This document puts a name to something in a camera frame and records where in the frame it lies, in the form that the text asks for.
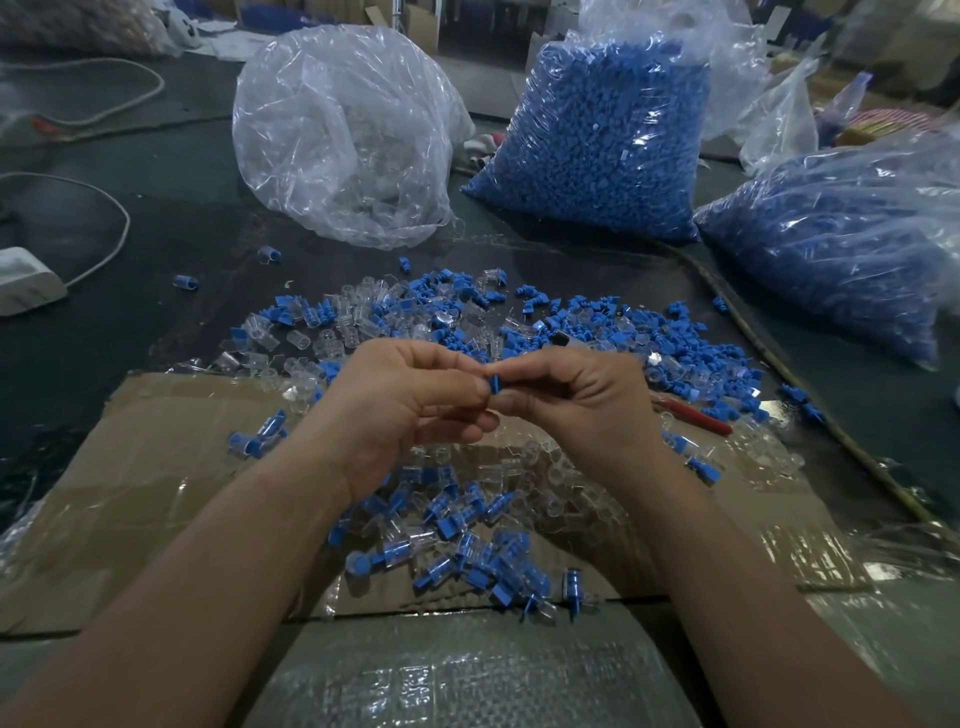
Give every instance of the clear plastic film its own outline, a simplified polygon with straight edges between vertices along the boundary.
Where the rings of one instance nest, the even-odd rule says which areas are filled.
[[[790,160],[697,210],[701,231],[809,313],[926,368],[957,303],[960,127]]]
[[[388,28],[288,33],[237,82],[244,181],[270,209],[354,245],[416,245],[449,223],[453,147],[473,132],[442,69]]]
[[[803,59],[743,112],[731,136],[740,145],[740,164],[749,176],[819,149],[806,90],[806,79],[817,66],[817,59]]]
[[[506,140],[465,193],[615,231],[696,236],[708,53],[669,13],[643,6],[622,20],[543,46]]]
[[[160,56],[175,46],[149,0],[8,0],[0,42],[108,56]]]

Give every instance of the pile of plastic parts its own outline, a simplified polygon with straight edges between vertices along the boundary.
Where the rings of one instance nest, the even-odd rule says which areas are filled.
[[[407,258],[399,267],[409,275]],[[435,341],[487,362],[562,337],[568,344],[576,340],[595,350],[628,352],[644,366],[652,388],[695,403],[714,419],[735,422],[730,446],[761,466],[792,477],[804,464],[764,424],[769,414],[760,408],[757,389],[762,371],[752,368],[737,346],[703,340],[700,334],[707,327],[690,320],[684,302],[658,313],[631,308],[616,296],[595,301],[574,296],[564,302],[533,285],[512,292],[506,286],[501,269],[478,276],[442,270],[409,281],[366,277],[318,303],[278,296],[275,305],[252,312],[230,330],[215,368],[232,375],[249,370],[262,389],[282,391],[290,410],[302,414],[323,397],[348,351],[364,340]],[[523,322],[507,316],[497,326],[491,308],[509,295],[522,302]],[[722,299],[713,305],[726,310]],[[524,323],[538,313],[540,320]],[[316,360],[273,354],[281,338],[301,351],[312,347]],[[494,391],[501,386],[497,377],[491,386]],[[789,385],[781,390],[809,418],[822,421],[806,392]],[[717,448],[698,446],[671,431],[669,412],[661,414],[661,422],[664,443],[707,485],[715,483],[722,473]],[[263,457],[287,436],[289,425],[280,409],[257,432],[232,433],[228,449],[238,457]],[[557,599],[568,605],[571,616],[593,605],[597,600],[585,593],[578,570],[551,575],[534,563],[530,533],[577,534],[587,546],[602,545],[628,518],[606,489],[577,471],[548,437],[510,449],[510,456],[497,463],[477,466],[463,484],[451,464],[452,452],[451,446],[413,448],[407,459],[413,464],[392,473],[373,496],[341,516],[329,536],[333,546],[350,537],[379,537],[373,549],[347,557],[347,573],[363,578],[412,562],[417,591],[462,579],[494,604],[522,607],[524,616],[536,612],[554,619],[552,602]]]
[[[436,590],[454,578],[496,606],[519,607],[521,620],[531,612],[555,619],[558,610],[551,600],[557,598],[567,604],[572,619],[585,606],[596,605],[598,600],[584,591],[579,570],[567,569],[558,580],[537,566],[529,527],[507,515],[522,497],[522,491],[509,488],[518,487],[532,472],[527,468],[536,467],[539,447],[526,449],[523,458],[508,459],[512,462],[480,466],[482,479],[464,484],[450,464],[450,446],[414,448],[412,456],[418,465],[389,475],[375,494],[345,511],[330,533],[334,547],[343,546],[351,534],[379,536],[377,546],[347,556],[348,577],[366,578],[413,562],[416,593]]]

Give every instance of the right hand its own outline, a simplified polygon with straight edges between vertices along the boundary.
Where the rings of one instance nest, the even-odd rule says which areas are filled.
[[[489,407],[553,437],[588,477],[615,490],[664,450],[639,362],[626,353],[547,347],[486,367]]]

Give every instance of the box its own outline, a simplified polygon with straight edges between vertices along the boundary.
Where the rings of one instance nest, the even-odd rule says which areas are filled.
[[[22,538],[7,551],[0,584],[0,631],[78,630],[90,622],[168,546],[204,506],[249,466],[227,454],[234,430],[256,431],[285,400],[255,379],[133,374],[104,408]],[[296,424],[292,418],[290,425]],[[721,439],[677,423],[704,447]],[[544,438],[505,419],[478,446],[458,448],[462,479],[471,468]],[[540,467],[546,466],[546,455]],[[713,493],[731,519],[804,589],[870,584],[826,506],[800,478],[758,478],[756,463],[719,463]],[[337,577],[346,551],[325,548],[307,578],[297,617],[462,609],[486,605],[459,582],[416,596],[406,567],[351,582]],[[584,570],[586,590],[603,598],[663,595],[642,534],[612,528],[596,547],[579,537],[533,536],[533,558],[554,575]]]

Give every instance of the forearm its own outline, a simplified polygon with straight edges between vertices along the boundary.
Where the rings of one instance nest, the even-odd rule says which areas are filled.
[[[664,449],[623,490],[731,728],[919,725]]]
[[[347,507],[281,447],[213,499],[5,708],[17,726],[220,725]]]

